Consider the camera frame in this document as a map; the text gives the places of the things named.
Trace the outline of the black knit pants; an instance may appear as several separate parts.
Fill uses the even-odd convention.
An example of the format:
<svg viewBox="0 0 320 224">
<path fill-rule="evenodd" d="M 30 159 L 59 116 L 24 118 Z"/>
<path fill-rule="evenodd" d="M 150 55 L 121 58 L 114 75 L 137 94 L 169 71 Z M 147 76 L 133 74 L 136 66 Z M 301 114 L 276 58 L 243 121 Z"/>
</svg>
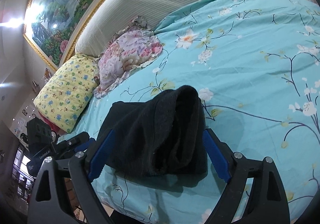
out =
<svg viewBox="0 0 320 224">
<path fill-rule="evenodd" d="M 168 89 L 147 102 L 115 102 L 99 132 L 114 131 L 104 163 L 131 177 L 203 175 L 207 153 L 201 100 L 195 88 Z"/>
</svg>

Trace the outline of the red cloth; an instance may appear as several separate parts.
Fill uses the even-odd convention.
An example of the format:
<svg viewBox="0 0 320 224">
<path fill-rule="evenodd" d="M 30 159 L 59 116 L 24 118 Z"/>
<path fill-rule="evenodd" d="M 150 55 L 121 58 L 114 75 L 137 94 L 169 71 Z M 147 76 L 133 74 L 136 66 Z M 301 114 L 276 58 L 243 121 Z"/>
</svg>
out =
<svg viewBox="0 0 320 224">
<path fill-rule="evenodd" d="M 57 125 L 55 125 L 54 123 L 52 123 L 51 121 L 49 121 L 45 116 L 43 116 L 41 113 L 39 113 L 42 121 L 44 121 L 48 126 L 50 126 L 51 130 L 53 130 L 54 132 L 56 132 L 59 135 L 64 135 L 66 132 L 64 130 L 62 130 L 61 128 L 59 128 Z"/>
</svg>

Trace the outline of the yellow cartoon print pillow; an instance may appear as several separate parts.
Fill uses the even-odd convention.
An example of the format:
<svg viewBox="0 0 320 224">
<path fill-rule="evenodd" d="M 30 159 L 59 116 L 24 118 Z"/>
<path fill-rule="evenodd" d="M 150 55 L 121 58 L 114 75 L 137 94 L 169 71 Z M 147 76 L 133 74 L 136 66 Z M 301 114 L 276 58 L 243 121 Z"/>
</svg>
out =
<svg viewBox="0 0 320 224">
<path fill-rule="evenodd" d="M 98 86 L 94 79 L 97 70 L 93 57 L 72 56 L 35 97 L 38 112 L 64 132 L 71 133 Z"/>
</svg>

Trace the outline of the pink floral pillow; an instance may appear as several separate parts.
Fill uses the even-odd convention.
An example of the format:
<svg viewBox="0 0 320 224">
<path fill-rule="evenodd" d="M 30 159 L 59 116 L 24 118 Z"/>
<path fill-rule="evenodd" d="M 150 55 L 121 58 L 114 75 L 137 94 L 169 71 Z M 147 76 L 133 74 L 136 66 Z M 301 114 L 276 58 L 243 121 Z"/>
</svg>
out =
<svg viewBox="0 0 320 224">
<path fill-rule="evenodd" d="M 105 97 L 135 71 L 156 60 L 162 51 L 163 46 L 146 19 L 137 16 L 112 36 L 95 59 L 97 71 L 94 79 L 98 86 L 93 95 L 97 99 Z"/>
</svg>

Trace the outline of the gold framed landscape painting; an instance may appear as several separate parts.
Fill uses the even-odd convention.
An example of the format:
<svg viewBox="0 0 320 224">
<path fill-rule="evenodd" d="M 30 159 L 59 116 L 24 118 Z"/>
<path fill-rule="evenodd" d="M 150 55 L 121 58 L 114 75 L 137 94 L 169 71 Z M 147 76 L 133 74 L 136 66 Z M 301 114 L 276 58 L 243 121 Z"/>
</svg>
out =
<svg viewBox="0 0 320 224">
<path fill-rule="evenodd" d="M 42 60 L 57 70 L 68 60 L 79 34 L 103 0 L 29 0 L 24 38 Z"/>
</svg>

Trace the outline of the turquoise floral bed cover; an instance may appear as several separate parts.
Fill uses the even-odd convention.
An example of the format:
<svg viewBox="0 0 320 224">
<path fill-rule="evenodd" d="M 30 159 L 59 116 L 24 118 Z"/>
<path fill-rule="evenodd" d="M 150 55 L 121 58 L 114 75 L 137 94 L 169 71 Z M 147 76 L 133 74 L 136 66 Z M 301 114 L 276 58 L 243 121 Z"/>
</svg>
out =
<svg viewBox="0 0 320 224">
<path fill-rule="evenodd" d="M 206 125 L 249 159 L 271 157 L 295 222 L 319 189 L 319 5 L 310 0 L 201 0 L 155 30 L 163 53 L 106 97 L 73 134 L 96 138 L 112 104 L 194 87 Z"/>
</svg>

